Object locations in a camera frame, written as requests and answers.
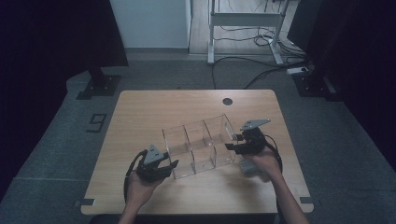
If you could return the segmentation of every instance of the black curtain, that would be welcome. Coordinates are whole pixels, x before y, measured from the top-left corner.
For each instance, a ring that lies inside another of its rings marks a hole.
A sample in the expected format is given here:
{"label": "black curtain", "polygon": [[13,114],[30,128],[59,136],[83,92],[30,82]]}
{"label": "black curtain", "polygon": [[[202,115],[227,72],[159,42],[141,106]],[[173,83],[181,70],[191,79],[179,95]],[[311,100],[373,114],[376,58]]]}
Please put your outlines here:
{"label": "black curtain", "polygon": [[328,76],[336,99],[345,102],[396,170],[394,8],[396,3],[386,0],[302,0],[288,38],[314,58],[309,84],[323,87]]}
{"label": "black curtain", "polygon": [[66,80],[128,63],[108,0],[3,0],[0,30],[3,198],[62,104]]}

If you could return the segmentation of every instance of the gray carpet floor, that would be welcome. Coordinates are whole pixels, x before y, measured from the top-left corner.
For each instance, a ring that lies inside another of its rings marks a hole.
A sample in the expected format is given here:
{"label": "gray carpet floor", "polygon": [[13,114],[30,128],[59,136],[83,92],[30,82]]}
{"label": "gray carpet floor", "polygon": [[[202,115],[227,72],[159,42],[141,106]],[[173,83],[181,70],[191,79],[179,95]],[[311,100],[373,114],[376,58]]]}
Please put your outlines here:
{"label": "gray carpet floor", "polygon": [[[243,89],[266,69],[222,61],[215,67],[217,88]],[[85,72],[68,80],[63,105],[1,202],[0,223],[90,221],[80,202],[121,91],[213,89],[205,60],[137,58],[130,67],[103,70],[121,75],[115,95],[76,100],[90,76]],[[344,103],[300,97],[286,71],[250,88],[276,93],[314,200],[315,209],[307,214],[312,223],[396,223],[396,174]],[[97,128],[90,124],[93,114],[107,114],[99,133],[87,132]]]}

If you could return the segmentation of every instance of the human arm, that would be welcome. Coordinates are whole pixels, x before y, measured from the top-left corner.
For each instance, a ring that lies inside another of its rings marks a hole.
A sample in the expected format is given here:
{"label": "human arm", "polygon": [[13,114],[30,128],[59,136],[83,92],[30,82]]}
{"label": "human arm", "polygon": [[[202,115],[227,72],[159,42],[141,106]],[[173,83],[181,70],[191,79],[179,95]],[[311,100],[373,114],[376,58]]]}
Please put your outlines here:
{"label": "human arm", "polygon": [[300,205],[297,204],[291,194],[274,153],[269,148],[265,148],[257,155],[244,155],[244,157],[255,163],[261,171],[268,174],[274,185],[276,198],[286,222],[288,224],[309,223]]}
{"label": "human arm", "polygon": [[162,182],[163,179],[149,183],[140,179],[136,172],[132,172],[129,177],[126,204],[119,224],[133,224],[140,207],[151,198],[154,190]]}

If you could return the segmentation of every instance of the power strip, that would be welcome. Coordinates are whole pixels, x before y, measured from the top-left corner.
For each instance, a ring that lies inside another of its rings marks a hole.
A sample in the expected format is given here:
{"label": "power strip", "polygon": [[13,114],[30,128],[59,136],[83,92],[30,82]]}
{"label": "power strip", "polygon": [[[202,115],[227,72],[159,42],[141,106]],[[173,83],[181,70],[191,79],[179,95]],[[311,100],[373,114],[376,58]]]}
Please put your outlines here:
{"label": "power strip", "polygon": [[306,67],[290,68],[286,71],[288,75],[300,75],[307,73],[309,70]]}

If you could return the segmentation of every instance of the black fabric panel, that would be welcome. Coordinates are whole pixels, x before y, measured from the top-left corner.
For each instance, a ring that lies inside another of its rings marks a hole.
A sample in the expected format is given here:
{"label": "black fabric panel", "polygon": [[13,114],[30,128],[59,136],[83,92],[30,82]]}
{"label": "black fabric panel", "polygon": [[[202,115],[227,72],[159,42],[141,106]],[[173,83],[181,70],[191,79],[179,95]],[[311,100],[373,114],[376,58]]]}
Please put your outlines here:
{"label": "black fabric panel", "polygon": [[0,1],[0,199],[89,66],[128,65],[108,0]]}
{"label": "black fabric panel", "polygon": [[360,5],[330,68],[344,102],[396,170],[395,3]]}
{"label": "black fabric panel", "polygon": [[108,0],[23,0],[64,77],[89,66],[128,66]]}

